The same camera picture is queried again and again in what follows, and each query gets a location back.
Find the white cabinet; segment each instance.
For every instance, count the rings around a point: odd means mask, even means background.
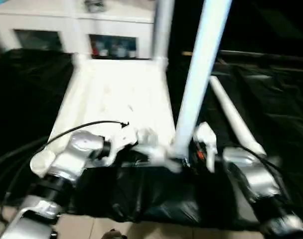
[[[29,48],[28,43],[23,42],[29,39],[34,41],[30,48],[52,49],[53,44],[49,42],[57,40],[53,34],[57,32],[64,52],[112,55],[115,53],[111,48],[119,45],[131,46],[127,56],[151,58],[155,1],[106,0],[106,11],[101,13],[88,13],[83,0],[74,1],[81,42],[76,40],[75,25],[63,0],[9,0],[1,4],[0,43],[4,50]],[[103,46],[107,49],[95,49],[94,46],[102,45],[93,42],[95,39],[104,39]]]

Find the black plastic sheet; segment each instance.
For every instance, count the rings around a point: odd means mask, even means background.
[[[70,54],[18,49],[0,57],[0,156],[50,135],[72,72]],[[0,199],[22,160],[38,147],[0,165]],[[35,179],[28,165],[13,199],[25,196]]]
[[[175,121],[178,118],[183,94],[181,88],[185,85],[189,63],[190,59],[182,57],[172,64],[173,67],[169,66],[167,73]],[[217,64],[212,74],[218,77],[268,156],[275,158],[274,162],[303,191],[303,72]],[[210,85],[198,118],[198,123],[203,121],[208,122],[216,133],[219,152],[223,147],[238,144]],[[295,212],[303,218],[303,199],[295,185],[285,180]],[[233,218],[233,221],[228,222],[229,227],[236,229],[239,225],[243,228],[257,225],[252,209],[234,182],[216,187],[210,196],[215,197],[221,191],[229,193],[219,202],[213,201],[211,208],[217,210],[219,205],[234,203],[233,207],[236,209],[228,210],[221,216]]]

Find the orange component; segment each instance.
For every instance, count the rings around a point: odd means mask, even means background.
[[[200,159],[202,159],[202,160],[205,159],[205,155],[204,155],[203,152],[201,152],[201,151],[197,151],[197,156],[198,156],[198,158],[200,158]]]

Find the white plastic part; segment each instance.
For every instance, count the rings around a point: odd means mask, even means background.
[[[193,139],[196,142],[204,143],[206,145],[206,166],[209,172],[215,172],[215,156],[218,153],[217,138],[207,122],[203,122],[198,126]]]
[[[188,156],[188,146],[209,82],[232,0],[206,0],[180,108],[174,153]]]
[[[217,77],[210,78],[210,85],[235,133],[240,144],[256,154],[266,154],[262,146],[255,140],[236,107],[228,97]]]
[[[111,166],[115,161],[117,153],[127,145],[134,145],[137,140],[135,127],[129,125],[123,129],[120,129],[119,133],[110,138],[111,151],[108,157],[104,157],[102,159],[102,161],[105,163],[104,166]]]
[[[157,20],[153,58],[164,68],[167,67],[167,52],[175,0],[157,0]]]
[[[173,173],[180,173],[181,163],[170,159],[168,147],[162,145],[141,144],[134,146],[134,151],[140,152],[148,156],[148,167],[165,167]]]
[[[48,149],[42,150],[33,156],[30,161],[30,168],[37,176],[43,177],[54,159],[55,153]]]

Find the black cloth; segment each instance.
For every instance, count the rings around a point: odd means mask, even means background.
[[[72,72],[70,54],[16,49],[0,57],[0,156],[50,135]],[[0,165],[0,199],[22,158],[39,147]],[[23,197],[35,179],[27,166],[13,198]]]

